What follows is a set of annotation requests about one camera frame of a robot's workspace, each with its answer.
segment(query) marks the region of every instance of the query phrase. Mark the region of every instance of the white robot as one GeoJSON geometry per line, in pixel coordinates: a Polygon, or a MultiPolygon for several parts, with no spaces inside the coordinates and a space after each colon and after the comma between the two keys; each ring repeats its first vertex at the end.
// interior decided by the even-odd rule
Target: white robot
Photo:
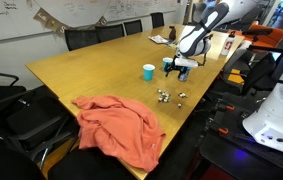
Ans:
{"type": "MultiPolygon", "coordinates": [[[[165,67],[167,75],[172,70],[183,73],[185,68],[182,67],[202,65],[188,57],[205,54],[209,50],[211,36],[206,35],[216,26],[242,17],[259,2],[223,0],[198,25],[185,26],[174,60],[165,67]]],[[[256,142],[283,152],[283,75],[261,107],[243,120],[243,126],[256,142]]]]}

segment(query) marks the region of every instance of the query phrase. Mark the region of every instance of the pink cloth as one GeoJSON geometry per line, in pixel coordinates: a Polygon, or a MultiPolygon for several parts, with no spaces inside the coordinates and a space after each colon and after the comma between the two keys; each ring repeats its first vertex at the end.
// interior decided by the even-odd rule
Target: pink cloth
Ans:
{"type": "Polygon", "coordinates": [[[116,97],[79,97],[80,149],[99,147],[104,154],[152,171],[158,164],[165,133],[142,103],[116,97]]]}

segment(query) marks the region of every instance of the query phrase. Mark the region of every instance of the wall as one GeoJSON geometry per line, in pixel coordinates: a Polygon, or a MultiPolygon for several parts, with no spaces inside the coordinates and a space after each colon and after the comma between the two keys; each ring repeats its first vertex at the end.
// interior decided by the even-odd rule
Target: wall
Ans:
{"type": "MultiPolygon", "coordinates": [[[[166,24],[182,24],[186,3],[182,4],[175,12],[164,13],[166,24]]],[[[150,16],[141,17],[141,20],[144,31],[152,29],[150,16]]],[[[65,52],[68,52],[68,49],[64,39],[52,32],[2,40],[0,41],[0,72],[19,76],[20,80],[17,84],[33,89],[41,86],[42,83],[25,67],[25,64],[65,52]]]]}

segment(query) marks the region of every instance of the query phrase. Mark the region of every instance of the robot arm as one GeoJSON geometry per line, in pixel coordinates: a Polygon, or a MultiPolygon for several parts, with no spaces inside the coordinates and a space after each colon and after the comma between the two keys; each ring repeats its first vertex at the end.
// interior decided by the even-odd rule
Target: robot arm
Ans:
{"type": "Polygon", "coordinates": [[[197,61],[189,59],[190,56],[205,54],[209,51],[212,36],[207,36],[216,26],[241,18],[254,8],[261,0],[223,0],[196,26],[184,27],[176,54],[171,65],[165,70],[167,75],[172,70],[186,69],[182,67],[197,67],[197,61]]]}

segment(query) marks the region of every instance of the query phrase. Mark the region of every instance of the cup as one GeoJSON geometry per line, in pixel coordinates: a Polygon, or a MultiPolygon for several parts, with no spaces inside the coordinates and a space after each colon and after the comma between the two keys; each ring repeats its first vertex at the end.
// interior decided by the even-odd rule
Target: cup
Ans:
{"type": "Polygon", "coordinates": [[[152,64],[145,64],[143,66],[144,80],[151,81],[155,66],[152,64]]]}
{"type": "Polygon", "coordinates": [[[165,58],[163,58],[162,60],[163,60],[163,71],[166,72],[166,71],[164,70],[165,66],[166,66],[167,64],[172,63],[173,59],[172,59],[172,58],[169,58],[169,57],[165,57],[165,58]]]}

